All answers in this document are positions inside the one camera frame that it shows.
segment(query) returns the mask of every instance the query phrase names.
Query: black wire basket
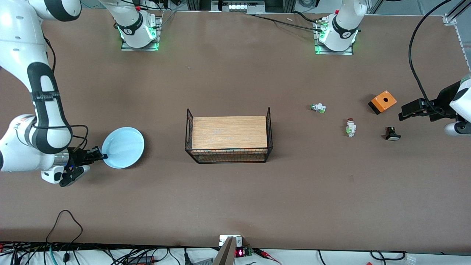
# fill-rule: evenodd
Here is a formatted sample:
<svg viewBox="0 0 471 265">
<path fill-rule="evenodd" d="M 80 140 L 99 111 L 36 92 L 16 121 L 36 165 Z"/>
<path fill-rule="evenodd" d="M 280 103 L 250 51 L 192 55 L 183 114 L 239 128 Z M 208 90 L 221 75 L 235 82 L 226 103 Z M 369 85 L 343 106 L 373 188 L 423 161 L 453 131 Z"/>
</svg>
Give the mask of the black wire basket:
<svg viewBox="0 0 471 265">
<path fill-rule="evenodd" d="M 219 163 L 265 163 L 273 149 L 271 135 L 270 108 L 265 116 L 267 130 L 266 147 L 257 148 L 222 148 L 222 149 L 192 149 L 194 118 L 187 109 L 187 132 L 185 151 L 199 164 Z"/>
</svg>

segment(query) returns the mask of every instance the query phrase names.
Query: orange and black object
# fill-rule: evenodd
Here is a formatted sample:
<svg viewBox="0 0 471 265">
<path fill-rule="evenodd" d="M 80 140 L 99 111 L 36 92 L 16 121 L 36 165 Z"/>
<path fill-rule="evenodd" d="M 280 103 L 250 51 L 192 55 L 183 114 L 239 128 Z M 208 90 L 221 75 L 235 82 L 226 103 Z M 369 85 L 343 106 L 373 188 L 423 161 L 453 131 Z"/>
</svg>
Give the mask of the orange and black object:
<svg viewBox="0 0 471 265">
<path fill-rule="evenodd" d="M 396 103 L 397 100 L 386 90 L 372 99 L 368 106 L 378 115 Z"/>
</svg>

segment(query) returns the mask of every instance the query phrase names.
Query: orange cube with holes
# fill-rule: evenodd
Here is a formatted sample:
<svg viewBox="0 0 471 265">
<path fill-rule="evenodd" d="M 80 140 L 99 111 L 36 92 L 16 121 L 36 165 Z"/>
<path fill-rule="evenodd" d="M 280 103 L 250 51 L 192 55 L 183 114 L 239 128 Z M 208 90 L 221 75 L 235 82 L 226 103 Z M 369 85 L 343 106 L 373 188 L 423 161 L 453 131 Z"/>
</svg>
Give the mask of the orange cube with holes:
<svg viewBox="0 0 471 265">
<path fill-rule="evenodd" d="M 387 90 L 368 103 L 368 106 L 373 109 L 373 111 L 378 115 L 381 112 L 385 111 L 392 105 L 396 104 L 397 100 L 389 93 Z"/>
</svg>

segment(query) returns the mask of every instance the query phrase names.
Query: brown tabletop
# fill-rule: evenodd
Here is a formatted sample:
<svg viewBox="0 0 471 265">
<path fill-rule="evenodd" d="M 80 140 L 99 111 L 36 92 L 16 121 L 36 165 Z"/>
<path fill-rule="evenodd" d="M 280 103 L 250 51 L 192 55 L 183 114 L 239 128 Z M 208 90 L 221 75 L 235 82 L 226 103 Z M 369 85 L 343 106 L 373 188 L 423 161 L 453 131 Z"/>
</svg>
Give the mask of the brown tabletop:
<svg viewBox="0 0 471 265">
<path fill-rule="evenodd" d="M 398 120 L 421 97 L 407 61 L 419 19 L 365 17 L 354 56 L 316 55 L 312 32 L 239 13 L 177 13 L 158 52 L 121 52 L 106 10 L 45 22 L 69 123 L 90 127 L 89 147 L 135 127 L 146 150 L 129 169 L 95 163 L 67 188 L 39 172 L 0 173 L 0 240 L 43 241 L 69 209 L 84 227 L 80 242 L 215 246 L 220 234 L 241 234 L 264 248 L 470 251 L 471 139 L 446 136 L 451 120 Z M 431 99 L 468 72 L 440 17 L 423 24 L 413 57 Z M 4 70 L 0 79 L 5 132 L 33 108 L 17 79 Z M 398 103 L 375 115 L 367 103 L 384 90 Z M 309 110 L 319 102 L 325 113 Z M 187 108 L 261 116 L 268 107 L 267 163 L 198 165 L 184 151 Z M 387 126 L 401 140 L 386 141 Z M 51 240 L 78 231 L 64 216 Z"/>
</svg>

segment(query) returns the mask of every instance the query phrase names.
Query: blue plate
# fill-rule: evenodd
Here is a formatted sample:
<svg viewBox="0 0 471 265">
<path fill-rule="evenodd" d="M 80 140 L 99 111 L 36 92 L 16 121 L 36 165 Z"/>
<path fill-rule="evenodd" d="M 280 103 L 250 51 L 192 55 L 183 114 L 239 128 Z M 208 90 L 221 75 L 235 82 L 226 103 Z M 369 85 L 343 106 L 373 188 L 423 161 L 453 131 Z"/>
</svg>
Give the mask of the blue plate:
<svg viewBox="0 0 471 265">
<path fill-rule="evenodd" d="M 112 168 L 126 168 L 136 163 L 144 152 L 144 137 L 131 127 L 114 130 L 101 148 L 108 158 L 103 161 Z"/>
</svg>

